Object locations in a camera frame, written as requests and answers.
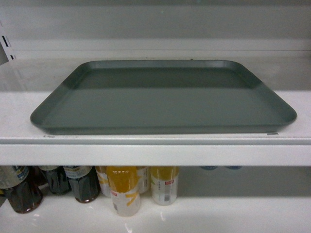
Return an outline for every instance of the bottle label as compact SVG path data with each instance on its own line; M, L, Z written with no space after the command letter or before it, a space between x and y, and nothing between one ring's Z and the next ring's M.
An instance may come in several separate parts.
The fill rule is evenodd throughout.
M0 166L0 189L12 188L28 176L27 166Z
M178 175L172 180L159 180L151 176L153 198L163 205L174 202L177 198Z
M87 175L92 166L64 166L66 176L70 179L78 179Z
M140 206L138 185L126 193L110 191L113 206L121 216L131 216L136 213Z
M145 166L137 169L139 193L145 193L150 187L150 167Z
M59 166L39 166L39 168L43 171L52 171L57 169Z
M97 173L99 184L101 186L102 193L105 196L110 197L110 187L109 187L107 174L104 172L99 172L98 170L96 170L96 173Z

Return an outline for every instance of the bottle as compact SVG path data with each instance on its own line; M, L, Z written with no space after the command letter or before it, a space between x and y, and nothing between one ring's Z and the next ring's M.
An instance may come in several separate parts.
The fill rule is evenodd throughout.
M229 168L231 170L238 170L241 168L241 166L226 166L226 168Z
M62 166L39 166L49 184L51 193L62 195L71 191L69 180Z
M106 166L96 166L96 173L97 173L97 178L99 181L99 185L101 187L102 193L106 197L110 197L110 187L109 187L109 182L107 178L107 167Z
M150 167L138 166L137 177L139 193L142 194L147 192L150 187Z
M120 216L132 216L140 207L137 168L108 166L107 176L113 206Z
M21 214L37 208L43 197L27 166L0 166L0 189Z
M201 166L200 168L204 170L215 170L218 167L217 166Z
M34 183L39 187L48 183L47 179L42 174L38 166L29 166L29 172L34 180Z
M154 201L159 205L170 205L177 198L178 186L177 166L152 166L151 192Z
M74 197L78 202L87 203L95 200L100 192L95 167L64 166Z

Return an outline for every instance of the tray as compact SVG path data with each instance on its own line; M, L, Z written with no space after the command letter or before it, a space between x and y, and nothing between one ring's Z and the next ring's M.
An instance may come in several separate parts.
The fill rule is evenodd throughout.
M51 134L270 133L295 110L239 63L93 61L32 113Z

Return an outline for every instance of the white back panel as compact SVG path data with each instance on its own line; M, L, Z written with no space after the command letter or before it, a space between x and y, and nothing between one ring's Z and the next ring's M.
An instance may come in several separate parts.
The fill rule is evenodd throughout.
M17 58L310 51L310 1L277 2L4 1L0 21Z

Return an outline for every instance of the brown bottle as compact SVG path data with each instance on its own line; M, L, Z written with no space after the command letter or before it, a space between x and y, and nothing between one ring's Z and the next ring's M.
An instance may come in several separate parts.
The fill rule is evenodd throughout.
M87 203L97 198L101 188L95 167L64 166L64 170L78 202Z
M38 166L29 166L28 168L34 180L34 183L37 186L42 186L48 183Z
M39 166L39 168L53 194L62 195L71 191L69 180L62 166Z
M27 166L0 166L0 188L17 213L32 211L42 201Z

